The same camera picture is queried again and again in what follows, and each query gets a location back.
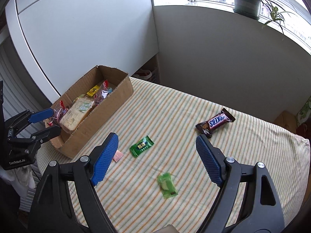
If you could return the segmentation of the red-wrapped snack bag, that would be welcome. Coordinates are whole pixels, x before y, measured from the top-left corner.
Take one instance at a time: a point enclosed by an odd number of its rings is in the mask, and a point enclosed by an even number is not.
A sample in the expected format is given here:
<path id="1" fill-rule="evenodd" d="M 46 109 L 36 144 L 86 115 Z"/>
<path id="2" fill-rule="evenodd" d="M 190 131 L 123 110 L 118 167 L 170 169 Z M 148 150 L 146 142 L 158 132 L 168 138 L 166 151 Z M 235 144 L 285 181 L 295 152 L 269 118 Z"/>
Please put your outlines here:
<path id="1" fill-rule="evenodd" d="M 54 110 L 54 114 L 47 123 L 49 126 L 58 125 L 62 117 L 69 110 L 69 107 L 65 106 L 64 102 L 60 100 L 56 104 L 56 106 L 53 108 L 53 110 Z"/>
<path id="2" fill-rule="evenodd" d="M 97 106 L 113 92 L 113 89 L 109 86 L 109 81 L 105 80 L 98 91 L 94 95 L 94 104 Z"/>

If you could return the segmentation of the large Snickers bar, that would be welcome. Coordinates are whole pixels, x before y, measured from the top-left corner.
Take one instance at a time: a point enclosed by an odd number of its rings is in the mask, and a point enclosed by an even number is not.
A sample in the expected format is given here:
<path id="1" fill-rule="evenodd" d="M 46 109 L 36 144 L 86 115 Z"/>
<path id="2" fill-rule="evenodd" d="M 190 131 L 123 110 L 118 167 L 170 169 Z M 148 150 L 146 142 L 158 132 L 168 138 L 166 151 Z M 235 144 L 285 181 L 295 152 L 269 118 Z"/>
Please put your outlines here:
<path id="1" fill-rule="evenodd" d="M 228 110 L 223 108 L 217 115 L 211 117 L 209 120 L 198 123 L 196 129 L 202 135 L 211 138 L 216 129 L 226 123 L 233 123 L 235 120 L 235 117 L 229 113 Z"/>

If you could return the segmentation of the light green snack packet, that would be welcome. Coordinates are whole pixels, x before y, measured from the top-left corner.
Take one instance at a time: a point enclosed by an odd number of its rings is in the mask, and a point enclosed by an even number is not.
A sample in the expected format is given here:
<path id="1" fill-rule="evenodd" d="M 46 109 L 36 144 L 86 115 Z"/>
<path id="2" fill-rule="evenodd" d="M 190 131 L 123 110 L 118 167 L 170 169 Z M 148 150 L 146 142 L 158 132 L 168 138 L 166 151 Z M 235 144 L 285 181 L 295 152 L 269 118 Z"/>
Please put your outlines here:
<path id="1" fill-rule="evenodd" d="M 157 177 L 157 182 L 165 199 L 178 195 L 170 173 L 159 175 Z"/>

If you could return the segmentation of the dark green candy packet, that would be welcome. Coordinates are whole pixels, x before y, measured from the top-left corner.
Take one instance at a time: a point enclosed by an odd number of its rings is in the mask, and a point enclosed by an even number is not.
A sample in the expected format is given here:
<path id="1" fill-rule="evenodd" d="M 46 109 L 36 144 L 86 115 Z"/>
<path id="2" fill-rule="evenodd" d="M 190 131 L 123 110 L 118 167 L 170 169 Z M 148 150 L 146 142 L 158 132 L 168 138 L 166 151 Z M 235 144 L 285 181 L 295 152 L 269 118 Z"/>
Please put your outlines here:
<path id="1" fill-rule="evenodd" d="M 134 158 L 137 158 L 140 154 L 142 154 L 145 150 L 151 148 L 154 145 L 154 142 L 149 136 L 144 136 L 141 140 L 137 143 L 132 145 L 129 148 L 131 155 Z"/>

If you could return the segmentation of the white gloved hand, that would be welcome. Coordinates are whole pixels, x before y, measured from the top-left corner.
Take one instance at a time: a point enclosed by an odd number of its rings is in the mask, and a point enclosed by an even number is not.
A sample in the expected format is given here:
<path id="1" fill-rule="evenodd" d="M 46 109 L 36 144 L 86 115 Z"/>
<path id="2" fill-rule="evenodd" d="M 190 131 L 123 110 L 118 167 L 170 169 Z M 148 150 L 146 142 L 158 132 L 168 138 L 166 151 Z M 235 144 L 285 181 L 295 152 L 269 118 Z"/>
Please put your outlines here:
<path id="1" fill-rule="evenodd" d="M 35 189 L 35 181 L 30 166 L 4 170 L 1 167 L 1 179 L 11 185 L 21 198 L 26 198 L 29 189 Z"/>

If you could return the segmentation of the brown cardboard box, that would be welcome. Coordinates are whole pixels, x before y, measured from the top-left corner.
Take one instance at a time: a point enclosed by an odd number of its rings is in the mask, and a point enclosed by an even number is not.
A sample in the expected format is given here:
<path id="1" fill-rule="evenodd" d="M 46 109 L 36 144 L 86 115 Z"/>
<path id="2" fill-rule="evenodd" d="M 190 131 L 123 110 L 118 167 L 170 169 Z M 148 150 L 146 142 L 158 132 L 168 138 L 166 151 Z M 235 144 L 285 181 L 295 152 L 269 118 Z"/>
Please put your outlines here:
<path id="1" fill-rule="evenodd" d="M 85 119 L 71 134 L 63 130 L 61 135 L 51 139 L 54 148 L 66 157 L 72 159 L 82 150 L 91 137 L 132 96 L 133 86 L 126 72 L 99 65 L 89 70 L 52 104 L 51 107 L 55 108 L 62 101 L 65 106 L 71 107 L 74 99 L 86 94 L 93 86 L 105 80 L 108 80 L 109 86 L 113 88 L 112 93 L 87 113 Z"/>

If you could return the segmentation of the packaged sliced bread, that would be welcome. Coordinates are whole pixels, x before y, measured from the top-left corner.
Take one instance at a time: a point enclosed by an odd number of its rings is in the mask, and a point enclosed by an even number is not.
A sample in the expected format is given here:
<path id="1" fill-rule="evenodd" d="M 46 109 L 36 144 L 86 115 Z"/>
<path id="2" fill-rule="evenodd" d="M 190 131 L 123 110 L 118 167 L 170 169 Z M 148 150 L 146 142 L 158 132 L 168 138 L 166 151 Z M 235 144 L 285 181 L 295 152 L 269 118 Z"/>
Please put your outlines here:
<path id="1" fill-rule="evenodd" d="M 93 110 L 94 100 L 86 95 L 77 97 L 73 105 L 69 108 L 66 114 L 60 120 L 59 125 L 68 133 L 73 133 L 79 124 L 89 115 Z"/>

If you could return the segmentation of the yellow candy packet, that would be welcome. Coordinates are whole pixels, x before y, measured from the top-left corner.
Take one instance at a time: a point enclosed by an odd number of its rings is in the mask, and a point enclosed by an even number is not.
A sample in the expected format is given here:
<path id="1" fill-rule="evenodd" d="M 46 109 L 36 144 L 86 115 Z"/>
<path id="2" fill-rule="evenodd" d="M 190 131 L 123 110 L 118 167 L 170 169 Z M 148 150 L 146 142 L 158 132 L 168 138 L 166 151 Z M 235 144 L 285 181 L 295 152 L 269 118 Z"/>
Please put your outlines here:
<path id="1" fill-rule="evenodd" d="M 95 85 L 93 86 L 86 94 L 89 96 L 89 97 L 93 97 L 100 89 L 100 86 L 98 85 Z"/>

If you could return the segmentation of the pink candy wrapper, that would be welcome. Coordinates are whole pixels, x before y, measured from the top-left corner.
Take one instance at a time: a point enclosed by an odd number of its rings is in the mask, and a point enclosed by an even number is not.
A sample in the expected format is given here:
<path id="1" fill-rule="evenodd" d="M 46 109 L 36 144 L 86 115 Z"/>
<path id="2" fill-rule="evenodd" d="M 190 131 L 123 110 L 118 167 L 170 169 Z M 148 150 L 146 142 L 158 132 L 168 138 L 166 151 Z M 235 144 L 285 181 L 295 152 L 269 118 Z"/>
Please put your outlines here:
<path id="1" fill-rule="evenodd" d="M 113 156 L 113 160 L 117 163 L 123 156 L 124 154 L 117 149 Z"/>

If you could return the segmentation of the striped tablecloth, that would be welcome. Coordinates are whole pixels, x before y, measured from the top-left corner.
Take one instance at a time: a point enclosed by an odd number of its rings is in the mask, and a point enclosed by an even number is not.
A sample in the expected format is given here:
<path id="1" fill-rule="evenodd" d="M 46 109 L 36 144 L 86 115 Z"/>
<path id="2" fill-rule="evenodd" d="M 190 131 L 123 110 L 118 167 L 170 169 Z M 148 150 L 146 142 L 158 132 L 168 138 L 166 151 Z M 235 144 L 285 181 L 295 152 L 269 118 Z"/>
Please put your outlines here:
<path id="1" fill-rule="evenodd" d="M 196 151 L 196 125 L 222 106 L 168 87 L 132 78 L 133 95 L 80 151 L 89 154 L 109 133 L 124 156 L 112 162 L 96 192 L 118 232 L 154 232 L 168 224 L 196 232 L 219 191 Z M 310 168 L 309 141 L 286 129 L 231 110 L 235 122 L 211 144 L 239 163 L 263 162 L 276 187 L 285 223 L 301 208 Z M 154 145 L 134 158 L 129 148 L 149 136 Z M 157 177 L 170 173 L 178 195 L 165 199 Z"/>

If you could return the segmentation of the green carton box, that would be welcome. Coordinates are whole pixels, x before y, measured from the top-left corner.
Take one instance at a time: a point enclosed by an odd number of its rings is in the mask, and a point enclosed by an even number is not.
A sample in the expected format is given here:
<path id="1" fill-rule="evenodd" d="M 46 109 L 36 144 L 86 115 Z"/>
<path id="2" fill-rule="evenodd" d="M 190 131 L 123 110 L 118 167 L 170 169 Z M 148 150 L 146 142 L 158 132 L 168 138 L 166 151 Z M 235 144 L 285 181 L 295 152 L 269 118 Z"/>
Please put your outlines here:
<path id="1" fill-rule="evenodd" d="M 296 133 L 304 138 L 310 138 L 310 98 L 296 115 L 297 128 Z"/>

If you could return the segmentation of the potted spider plant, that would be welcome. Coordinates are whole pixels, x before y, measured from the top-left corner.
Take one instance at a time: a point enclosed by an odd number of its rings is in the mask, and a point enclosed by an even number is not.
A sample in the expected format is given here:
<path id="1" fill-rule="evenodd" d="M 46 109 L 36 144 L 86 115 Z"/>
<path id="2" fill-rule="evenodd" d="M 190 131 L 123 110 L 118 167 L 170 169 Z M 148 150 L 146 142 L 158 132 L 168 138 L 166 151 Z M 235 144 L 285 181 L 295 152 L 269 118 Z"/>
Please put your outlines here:
<path id="1" fill-rule="evenodd" d="M 280 27 L 281 32 L 284 34 L 284 14 L 295 15 L 295 13 L 285 10 L 277 0 L 234 0 L 233 12 L 258 21 L 262 5 L 267 7 L 270 16 L 268 21 L 263 24 L 263 27 L 270 23 L 275 23 Z"/>

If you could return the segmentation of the white window frame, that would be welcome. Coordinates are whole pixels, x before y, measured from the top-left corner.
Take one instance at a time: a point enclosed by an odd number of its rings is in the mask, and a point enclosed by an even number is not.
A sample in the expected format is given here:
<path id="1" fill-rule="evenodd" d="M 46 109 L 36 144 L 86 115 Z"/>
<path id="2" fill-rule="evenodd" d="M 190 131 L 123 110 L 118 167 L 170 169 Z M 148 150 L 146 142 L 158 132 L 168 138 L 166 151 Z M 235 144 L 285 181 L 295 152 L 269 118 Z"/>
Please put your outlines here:
<path id="1" fill-rule="evenodd" d="M 234 8 L 234 0 L 188 0 L 191 3 L 207 2 L 210 7 L 215 7 L 220 10 L 231 10 Z M 277 0 L 285 10 L 294 12 L 293 14 L 284 14 L 285 28 L 284 35 L 289 37 L 306 52 L 310 52 L 310 14 L 302 0 Z M 268 9 L 264 5 L 261 6 L 259 22 L 262 25 L 270 18 Z M 270 23 L 267 26 L 274 28 L 281 34 L 280 27 L 275 23 Z"/>

